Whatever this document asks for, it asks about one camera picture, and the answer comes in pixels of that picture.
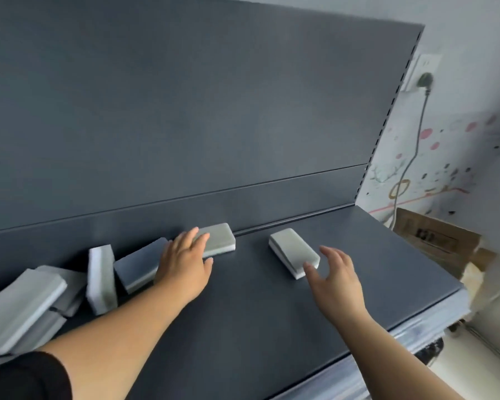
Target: cardboard box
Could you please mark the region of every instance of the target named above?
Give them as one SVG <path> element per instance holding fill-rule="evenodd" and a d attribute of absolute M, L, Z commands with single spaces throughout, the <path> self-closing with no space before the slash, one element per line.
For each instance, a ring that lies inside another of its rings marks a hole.
<path fill-rule="evenodd" d="M 480 234 L 406 209 L 397 208 L 393 231 L 459 279 L 471 302 L 496 257 L 480 247 Z"/>

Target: floor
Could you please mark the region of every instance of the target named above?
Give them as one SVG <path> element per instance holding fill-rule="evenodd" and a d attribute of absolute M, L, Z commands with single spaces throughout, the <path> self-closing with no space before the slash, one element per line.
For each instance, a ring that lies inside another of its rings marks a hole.
<path fill-rule="evenodd" d="M 444 342 L 431 369 L 466 400 L 500 400 L 500 359 L 466 330 Z"/>

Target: forearm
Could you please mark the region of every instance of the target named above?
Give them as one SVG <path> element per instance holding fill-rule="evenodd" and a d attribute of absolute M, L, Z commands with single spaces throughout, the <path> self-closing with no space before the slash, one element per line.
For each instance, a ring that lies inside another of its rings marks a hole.
<path fill-rule="evenodd" d="M 177 289 L 158 284 L 40 350 L 63 364 L 74 400 L 120 400 L 153 347 L 186 304 Z"/>
<path fill-rule="evenodd" d="M 338 331 L 374 400 L 462 400 L 368 314 Z"/>

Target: left hand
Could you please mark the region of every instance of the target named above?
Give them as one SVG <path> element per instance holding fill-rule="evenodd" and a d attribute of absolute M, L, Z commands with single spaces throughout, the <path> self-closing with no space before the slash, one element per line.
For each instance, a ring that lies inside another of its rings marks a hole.
<path fill-rule="evenodd" d="M 155 284 L 168 284 L 176 289 L 185 304 L 204 290 L 213 266 L 213 258 L 202 260 L 209 233 L 193 241 L 197 233 L 198 227 L 195 227 L 165 246 L 154 279 Z"/>

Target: right hand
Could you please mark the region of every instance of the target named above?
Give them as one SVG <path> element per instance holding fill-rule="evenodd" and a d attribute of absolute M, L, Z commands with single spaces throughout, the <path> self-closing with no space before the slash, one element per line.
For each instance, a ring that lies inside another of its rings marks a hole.
<path fill-rule="evenodd" d="M 324 316 L 341 332 L 348 324 L 370 317 L 365 308 L 361 283 L 353 268 L 352 258 L 337 248 L 320 246 L 326 255 L 329 275 L 320 277 L 309 263 L 304 264 L 313 297 Z"/>

